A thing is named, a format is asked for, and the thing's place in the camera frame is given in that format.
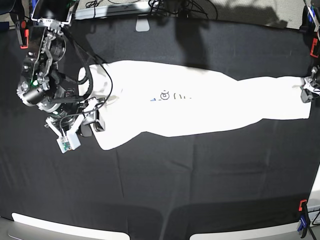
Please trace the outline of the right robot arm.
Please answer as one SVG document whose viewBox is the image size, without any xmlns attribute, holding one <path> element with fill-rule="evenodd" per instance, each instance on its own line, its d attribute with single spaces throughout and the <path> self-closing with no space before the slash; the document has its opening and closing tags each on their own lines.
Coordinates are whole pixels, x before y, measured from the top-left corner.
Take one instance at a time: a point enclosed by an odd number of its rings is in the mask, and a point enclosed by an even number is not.
<svg viewBox="0 0 320 240">
<path fill-rule="evenodd" d="M 93 71 L 82 54 L 88 55 L 103 71 L 106 69 L 98 56 L 83 49 L 68 30 L 78 5 L 77 0 L 39 0 L 29 21 L 15 25 L 24 37 L 21 48 L 28 49 L 16 94 L 26 106 L 37 106 L 49 114 L 45 126 L 59 138 L 83 134 L 87 125 L 97 132 L 105 130 L 99 109 L 108 98 L 91 97 Z M 59 72 L 58 63 L 66 53 L 66 42 L 71 44 L 84 68 L 84 76 L 79 80 Z"/>
</svg>

